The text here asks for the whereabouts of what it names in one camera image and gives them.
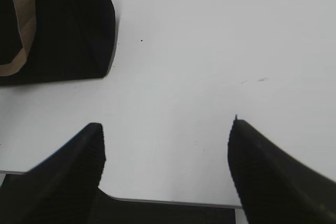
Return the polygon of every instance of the black object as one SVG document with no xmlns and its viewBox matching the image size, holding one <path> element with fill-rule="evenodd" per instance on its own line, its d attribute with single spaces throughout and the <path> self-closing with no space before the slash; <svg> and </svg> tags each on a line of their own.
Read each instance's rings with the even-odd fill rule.
<svg viewBox="0 0 336 224">
<path fill-rule="evenodd" d="M 0 63 L 4 64 L 22 45 L 13 1 L 0 4 L 8 10 L 0 18 Z M 35 0 L 35 4 L 37 31 L 27 63 L 18 73 L 0 77 L 0 86 L 104 77 L 113 61 L 112 1 Z"/>
<path fill-rule="evenodd" d="M 228 161 L 250 224 L 336 223 L 336 183 L 287 155 L 245 121 L 234 121 Z"/>
<path fill-rule="evenodd" d="M 22 49 L 13 0 L 0 0 L 0 65 L 10 63 Z"/>
<path fill-rule="evenodd" d="M 102 126 L 89 124 L 30 172 L 0 188 L 2 224 L 234 224 L 233 209 L 115 200 L 98 189 Z"/>
</svg>

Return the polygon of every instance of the white surface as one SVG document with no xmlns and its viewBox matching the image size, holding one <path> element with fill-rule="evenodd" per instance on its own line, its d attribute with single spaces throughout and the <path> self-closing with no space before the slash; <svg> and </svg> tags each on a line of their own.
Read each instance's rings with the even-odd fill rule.
<svg viewBox="0 0 336 224">
<path fill-rule="evenodd" d="M 244 210 L 235 209 L 235 214 L 236 214 L 236 224 L 248 224 Z"/>
<path fill-rule="evenodd" d="M 6 174 L 0 174 L 0 187 L 2 186 L 2 183 L 4 182 L 6 177 Z"/>
<path fill-rule="evenodd" d="M 113 2 L 105 79 L 0 89 L 0 170 L 25 172 L 100 122 L 109 195 L 239 206 L 238 114 L 336 180 L 335 0 Z"/>
</svg>

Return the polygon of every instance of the bag strap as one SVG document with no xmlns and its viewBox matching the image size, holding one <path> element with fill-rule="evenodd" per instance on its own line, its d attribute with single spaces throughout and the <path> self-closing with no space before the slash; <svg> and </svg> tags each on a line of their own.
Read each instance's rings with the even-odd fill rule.
<svg viewBox="0 0 336 224">
<path fill-rule="evenodd" d="M 11 63 L 0 65 L 0 76 L 17 73 L 26 63 L 36 33 L 35 0 L 13 0 L 23 48 Z"/>
</svg>

